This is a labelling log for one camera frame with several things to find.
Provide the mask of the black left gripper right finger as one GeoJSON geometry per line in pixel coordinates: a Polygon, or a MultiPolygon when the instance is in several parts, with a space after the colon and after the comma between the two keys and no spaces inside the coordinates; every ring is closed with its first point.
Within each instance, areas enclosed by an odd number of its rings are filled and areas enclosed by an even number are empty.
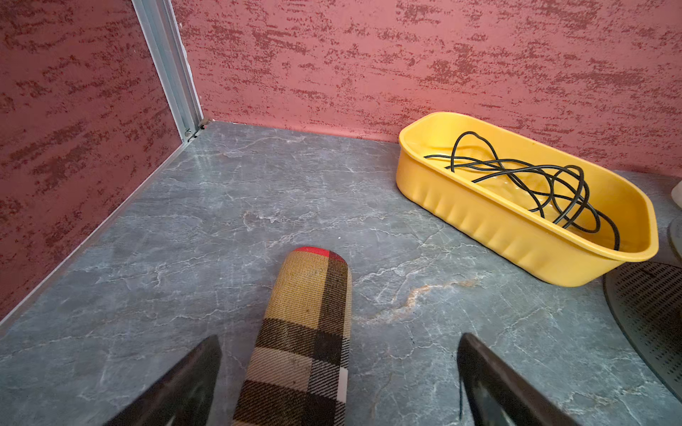
{"type": "Polygon", "coordinates": [[[575,425],[472,333],[456,353],[460,399],[467,400],[476,425],[575,425]]]}

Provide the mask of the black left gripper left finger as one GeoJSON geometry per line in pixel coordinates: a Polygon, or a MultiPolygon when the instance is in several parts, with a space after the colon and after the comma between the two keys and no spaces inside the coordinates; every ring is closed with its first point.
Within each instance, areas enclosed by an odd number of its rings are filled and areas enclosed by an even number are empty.
{"type": "Polygon", "coordinates": [[[206,424],[221,357],[218,337],[207,337],[107,424],[206,424]]]}

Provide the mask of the grey perforated cable spool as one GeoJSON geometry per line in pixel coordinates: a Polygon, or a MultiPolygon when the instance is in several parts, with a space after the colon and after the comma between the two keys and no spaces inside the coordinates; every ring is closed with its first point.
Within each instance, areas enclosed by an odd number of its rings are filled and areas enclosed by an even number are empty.
{"type": "Polygon", "coordinates": [[[604,276],[610,312],[645,364],[681,399],[681,268],[628,263],[604,276]]]}

